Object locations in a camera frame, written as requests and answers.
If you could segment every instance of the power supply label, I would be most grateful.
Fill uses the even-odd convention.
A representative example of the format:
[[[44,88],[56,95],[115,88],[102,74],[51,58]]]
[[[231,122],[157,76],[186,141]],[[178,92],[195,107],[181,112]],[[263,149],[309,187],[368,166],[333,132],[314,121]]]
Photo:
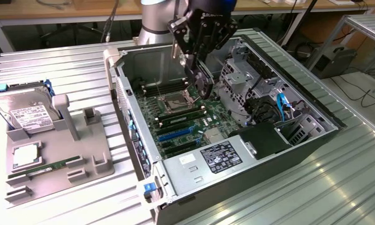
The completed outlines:
[[[50,113],[44,105],[11,110],[11,114],[26,130],[38,129],[52,125]]]
[[[213,173],[219,173],[243,163],[230,141],[214,145],[201,152]]]

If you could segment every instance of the desk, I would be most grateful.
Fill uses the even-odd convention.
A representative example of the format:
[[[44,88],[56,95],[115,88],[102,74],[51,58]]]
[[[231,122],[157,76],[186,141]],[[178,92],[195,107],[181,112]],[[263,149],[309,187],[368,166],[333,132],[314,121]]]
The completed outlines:
[[[374,10],[374,0],[368,0],[370,12]],[[350,11],[358,10],[358,7],[337,6],[327,0],[319,0],[322,7],[315,6],[313,11]],[[294,13],[299,13],[293,23],[290,32],[286,36],[285,43],[289,40],[299,21],[303,18],[306,4],[298,4]],[[270,2],[263,3],[261,0],[239,0],[234,15],[255,15],[255,14],[282,14],[291,12],[293,5],[286,3]],[[52,7],[40,5],[35,0],[14,0],[10,5],[0,5],[0,48],[3,52],[14,52],[14,47],[10,39],[3,32],[3,26],[31,25],[31,24],[54,24],[54,23],[86,23],[106,21],[111,9],[76,10],[74,5],[64,7],[64,10],[58,10]],[[139,0],[120,0],[115,20],[142,19],[142,4]]]

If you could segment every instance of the green circuit board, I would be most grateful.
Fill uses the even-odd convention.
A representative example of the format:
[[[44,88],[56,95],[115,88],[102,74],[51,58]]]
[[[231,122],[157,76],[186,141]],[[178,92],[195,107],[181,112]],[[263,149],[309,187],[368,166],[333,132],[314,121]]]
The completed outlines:
[[[193,86],[187,88],[187,92],[185,95],[182,94],[183,91],[177,91],[154,97],[144,97],[142,93],[136,95],[150,132],[165,158],[174,157],[211,144],[210,139],[205,135],[206,131],[210,129],[218,128],[225,138],[227,138],[234,130],[239,129],[239,124],[235,122],[231,115],[229,115],[227,109],[219,100],[215,100],[214,97],[207,100],[198,98],[199,94]],[[179,117],[174,116],[181,112],[195,110],[198,108],[201,108],[199,111],[187,113],[190,116],[186,116],[187,114]],[[186,121],[177,125],[167,123],[167,126],[163,125],[161,127],[158,119],[167,116],[174,117],[171,123],[174,121],[179,122],[179,120]],[[186,129],[193,130],[190,134],[178,136],[166,141],[159,140],[162,136],[174,134]]]

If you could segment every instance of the motherboard chip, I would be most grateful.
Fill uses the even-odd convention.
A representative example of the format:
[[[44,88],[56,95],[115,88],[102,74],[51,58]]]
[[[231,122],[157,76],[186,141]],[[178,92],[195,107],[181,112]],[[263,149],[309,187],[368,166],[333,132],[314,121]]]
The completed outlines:
[[[210,140],[211,143],[219,142],[226,138],[217,127],[205,132],[205,137]]]

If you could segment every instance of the white label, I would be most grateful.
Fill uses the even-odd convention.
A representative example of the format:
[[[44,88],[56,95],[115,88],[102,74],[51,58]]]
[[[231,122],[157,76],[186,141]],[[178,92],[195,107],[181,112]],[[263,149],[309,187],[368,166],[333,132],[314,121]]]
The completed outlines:
[[[178,120],[171,121],[170,123],[177,123],[177,122],[179,122],[179,121],[185,121],[186,119],[187,119],[187,118],[183,117],[183,118],[181,118],[181,119],[178,119]]]
[[[35,144],[19,147],[14,153],[14,164],[19,166],[34,163],[38,158],[38,146]]]
[[[44,105],[12,110],[11,114],[26,130],[32,130],[52,125],[52,120]]]
[[[181,157],[179,160],[181,160],[181,164],[185,165],[190,162],[194,162],[197,159],[195,159],[194,154],[189,154],[189,155]]]

